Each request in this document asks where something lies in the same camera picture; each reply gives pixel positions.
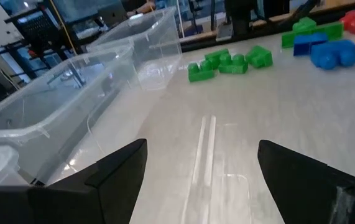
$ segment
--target table surface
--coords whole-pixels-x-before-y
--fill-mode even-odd
[[[268,139],[355,175],[355,66],[320,70],[282,50],[280,36],[184,53],[166,88],[122,91],[53,181],[146,138],[131,223],[284,223],[257,161],[258,143]],[[246,54],[257,44],[272,51],[273,67],[188,82],[188,64],[204,54]]]

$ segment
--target person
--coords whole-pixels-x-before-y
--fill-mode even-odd
[[[129,18],[136,14],[145,14],[156,10],[155,0],[122,0],[122,5]]]

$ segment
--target blue block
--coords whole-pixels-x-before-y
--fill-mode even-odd
[[[298,35],[293,41],[293,56],[309,55],[313,45],[323,44],[327,41],[328,35],[324,33]]]
[[[311,47],[311,61],[325,70],[335,66],[350,67],[355,64],[355,43],[351,40],[339,40]]]

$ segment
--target white tabletop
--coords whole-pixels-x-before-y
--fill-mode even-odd
[[[355,175],[355,66],[323,71],[281,50],[280,36],[184,53],[163,90],[123,91],[54,180],[146,138],[131,223],[284,223],[257,161],[258,143],[268,139]],[[256,44],[272,51],[274,66],[189,83],[190,62],[223,48],[246,54]]]

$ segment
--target white table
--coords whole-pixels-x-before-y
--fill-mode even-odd
[[[188,82],[187,65],[204,54],[256,44],[272,51],[273,67]],[[146,138],[131,223],[284,223],[257,161],[261,139],[355,175],[355,66],[325,72],[292,55],[280,34],[183,54],[165,89],[123,91],[54,180]]]

